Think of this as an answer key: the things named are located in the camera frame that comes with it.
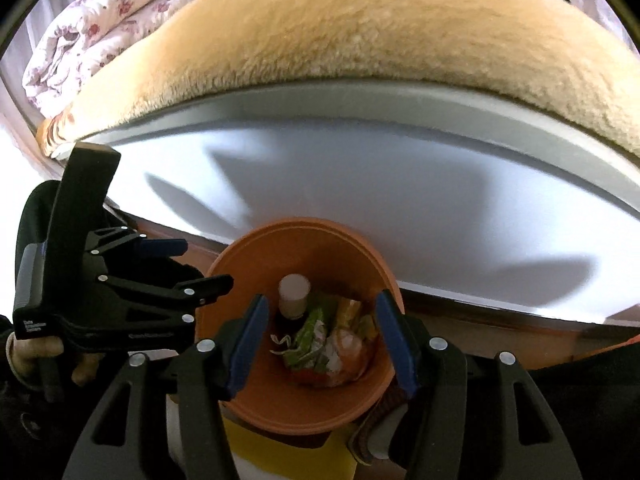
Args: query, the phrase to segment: window curtain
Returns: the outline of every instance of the window curtain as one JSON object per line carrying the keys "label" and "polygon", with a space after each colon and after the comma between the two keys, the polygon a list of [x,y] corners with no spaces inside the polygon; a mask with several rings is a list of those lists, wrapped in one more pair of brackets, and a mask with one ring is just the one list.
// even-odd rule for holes
{"label": "window curtain", "polygon": [[43,178],[59,178],[62,168],[40,153],[33,132],[43,117],[27,101],[22,74],[53,19],[74,0],[39,0],[0,59],[0,135],[8,135]]}
{"label": "window curtain", "polygon": [[626,46],[633,52],[638,54],[634,42],[631,40],[624,25],[620,22],[620,19],[613,12],[613,9],[609,6],[606,0],[569,0],[571,3],[578,7],[582,12],[589,16],[592,20],[595,20],[609,32],[614,34],[619,40],[623,41]]}

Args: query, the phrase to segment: black clamp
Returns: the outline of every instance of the black clamp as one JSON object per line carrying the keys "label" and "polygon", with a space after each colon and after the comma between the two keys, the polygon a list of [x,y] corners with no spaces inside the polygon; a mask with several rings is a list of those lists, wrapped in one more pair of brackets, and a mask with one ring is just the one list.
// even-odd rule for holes
{"label": "black clamp", "polygon": [[[174,358],[133,354],[92,413],[64,480],[238,480],[218,402],[246,383],[269,320],[264,296]],[[179,398],[183,472],[168,452],[166,396]]]}
{"label": "black clamp", "polygon": [[[472,370],[474,358],[445,339],[432,337],[419,319],[403,315],[389,291],[377,297],[376,317],[400,387],[410,399],[424,393],[429,399],[408,460],[407,479],[582,479],[558,420],[529,373],[510,352],[500,352],[493,367],[499,407],[497,420],[490,424],[498,428],[498,449],[493,450],[497,465],[489,475],[471,468],[468,476],[469,468],[463,464],[466,446],[478,444],[465,439],[470,415],[468,381],[483,375]],[[532,408],[527,414],[533,422],[523,420],[519,399],[526,399]],[[532,438],[524,431],[525,423],[537,427]]]}
{"label": "black clamp", "polygon": [[[129,279],[132,269],[184,254],[188,245],[185,240],[148,240],[126,226],[101,228],[119,161],[111,148],[75,146],[58,187],[47,240],[29,245],[22,256],[14,303],[18,339],[57,335],[79,352],[182,351],[194,341],[196,308],[231,290],[231,276],[188,280],[173,288]],[[64,360],[40,360],[50,402],[64,398],[56,362]]]}

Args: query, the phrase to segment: orange plant pot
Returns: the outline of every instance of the orange plant pot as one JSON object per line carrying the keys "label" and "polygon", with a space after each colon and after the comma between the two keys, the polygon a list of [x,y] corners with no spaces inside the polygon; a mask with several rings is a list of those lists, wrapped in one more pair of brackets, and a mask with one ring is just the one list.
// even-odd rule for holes
{"label": "orange plant pot", "polygon": [[[271,320],[278,308],[278,284],[287,274],[306,276],[312,286],[373,304],[391,290],[404,312],[400,289],[382,256],[361,236],[334,222],[291,218],[258,228],[231,244],[209,269],[209,276],[231,274],[234,288],[197,312],[196,337],[215,336],[229,319],[241,317],[255,294],[264,294]],[[335,430],[366,412],[382,396],[394,369],[382,338],[364,375],[336,388],[295,384],[273,349],[267,329],[246,387],[228,402],[239,418],[279,434]]]}

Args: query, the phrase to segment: blue gripper pad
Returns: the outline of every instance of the blue gripper pad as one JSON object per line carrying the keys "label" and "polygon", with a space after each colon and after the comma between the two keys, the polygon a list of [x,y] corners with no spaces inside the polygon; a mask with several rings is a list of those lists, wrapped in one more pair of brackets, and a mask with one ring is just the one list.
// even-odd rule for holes
{"label": "blue gripper pad", "polygon": [[394,364],[398,385],[411,399],[420,388],[417,370],[422,354],[404,315],[388,290],[376,297],[376,319]]}
{"label": "blue gripper pad", "polygon": [[188,248],[189,244],[183,238],[171,240],[140,239],[135,245],[135,252],[139,258],[168,258],[182,256]]}
{"label": "blue gripper pad", "polygon": [[246,384],[255,353],[258,351],[268,322],[269,300],[265,296],[256,296],[244,315],[242,332],[229,357],[226,389],[231,398],[235,397]]}

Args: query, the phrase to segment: folded blanket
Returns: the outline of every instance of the folded blanket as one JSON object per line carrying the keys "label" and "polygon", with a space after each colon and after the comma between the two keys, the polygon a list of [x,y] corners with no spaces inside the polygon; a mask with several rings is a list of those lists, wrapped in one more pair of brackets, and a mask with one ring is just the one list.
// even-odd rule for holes
{"label": "folded blanket", "polygon": [[72,68],[77,66],[73,58],[151,1],[76,0],[71,3],[49,25],[24,72],[22,86],[30,102],[46,117],[59,113],[64,106],[59,108],[57,100],[50,99],[49,90],[60,89]]}
{"label": "folded blanket", "polygon": [[46,89],[34,98],[43,115],[59,114],[91,76],[142,40],[193,0],[153,0],[132,14],[89,48],[76,43],[62,55]]}
{"label": "folded blanket", "polygon": [[196,0],[92,77],[37,139],[51,155],[199,96],[309,78],[496,92],[640,156],[640,60],[562,0]]}

